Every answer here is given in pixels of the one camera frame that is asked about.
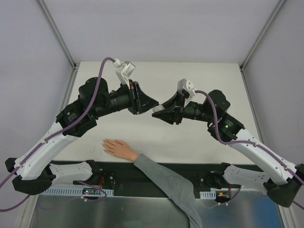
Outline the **clear nail polish bottle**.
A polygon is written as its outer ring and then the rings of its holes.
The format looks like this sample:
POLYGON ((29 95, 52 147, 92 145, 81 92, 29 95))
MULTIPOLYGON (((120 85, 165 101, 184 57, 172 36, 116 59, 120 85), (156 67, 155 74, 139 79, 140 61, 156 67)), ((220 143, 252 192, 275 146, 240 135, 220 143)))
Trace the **clear nail polish bottle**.
POLYGON ((165 108, 162 106, 162 105, 158 105, 158 106, 156 106, 156 107, 154 107, 153 109, 152 109, 152 111, 154 112, 154 113, 156 113, 156 112, 160 112, 160 111, 162 111, 162 110, 164 110, 165 108))

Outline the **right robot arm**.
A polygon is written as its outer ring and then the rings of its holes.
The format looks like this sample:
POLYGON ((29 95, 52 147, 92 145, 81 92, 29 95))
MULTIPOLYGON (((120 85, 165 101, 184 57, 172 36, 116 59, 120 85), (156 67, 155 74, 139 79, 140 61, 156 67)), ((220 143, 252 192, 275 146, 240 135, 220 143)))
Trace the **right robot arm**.
POLYGON ((290 207, 304 184, 304 165, 296 165, 266 147, 227 113, 229 107, 230 102, 220 90, 182 90, 154 108, 152 116, 176 125, 183 119, 206 122, 215 140, 240 152, 261 169, 251 171, 224 164, 224 170, 214 175, 214 183, 222 188, 228 184, 253 188, 266 193, 274 203, 290 207))

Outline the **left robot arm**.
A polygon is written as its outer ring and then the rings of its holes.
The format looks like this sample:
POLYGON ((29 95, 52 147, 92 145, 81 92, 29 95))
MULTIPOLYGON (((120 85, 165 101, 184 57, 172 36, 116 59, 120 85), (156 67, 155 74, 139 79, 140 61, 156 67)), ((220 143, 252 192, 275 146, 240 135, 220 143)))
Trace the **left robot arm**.
POLYGON ((73 124, 88 107, 94 93, 96 77, 88 79, 79 87, 78 99, 67 105, 56 117, 48 133, 43 137, 44 143, 26 161, 25 155, 8 158, 5 165, 9 172, 18 166, 16 177, 12 180, 16 191, 28 195, 37 195, 55 184, 78 184, 80 181, 95 185, 100 181, 100 168, 94 160, 81 163, 56 165, 53 159, 69 144, 82 137, 97 125, 99 117, 128 109, 132 114, 142 114, 158 106, 158 101, 146 95, 136 81, 129 85, 120 85, 116 91, 109 92, 107 81, 100 80, 94 103, 86 116, 71 129, 51 138, 53 133, 73 124))

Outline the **grey sleeved forearm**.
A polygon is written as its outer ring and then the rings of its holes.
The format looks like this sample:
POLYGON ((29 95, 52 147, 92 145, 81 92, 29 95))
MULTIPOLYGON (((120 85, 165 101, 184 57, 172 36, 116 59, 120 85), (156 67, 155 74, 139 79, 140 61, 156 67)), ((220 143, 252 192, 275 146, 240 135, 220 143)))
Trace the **grey sleeved forearm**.
POLYGON ((188 179, 143 154, 139 155, 134 165, 187 215, 191 228, 203 227, 195 206, 194 187, 188 179))

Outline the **person's hand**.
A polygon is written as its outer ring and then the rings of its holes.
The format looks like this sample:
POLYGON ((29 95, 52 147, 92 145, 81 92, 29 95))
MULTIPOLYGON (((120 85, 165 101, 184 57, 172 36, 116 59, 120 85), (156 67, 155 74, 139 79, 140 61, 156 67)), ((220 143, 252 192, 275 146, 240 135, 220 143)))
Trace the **person's hand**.
POLYGON ((139 154, 135 152, 127 143, 120 140, 103 140, 103 148, 107 154, 110 154, 116 158, 125 159, 131 162, 135 162, 139 157, 139 154))

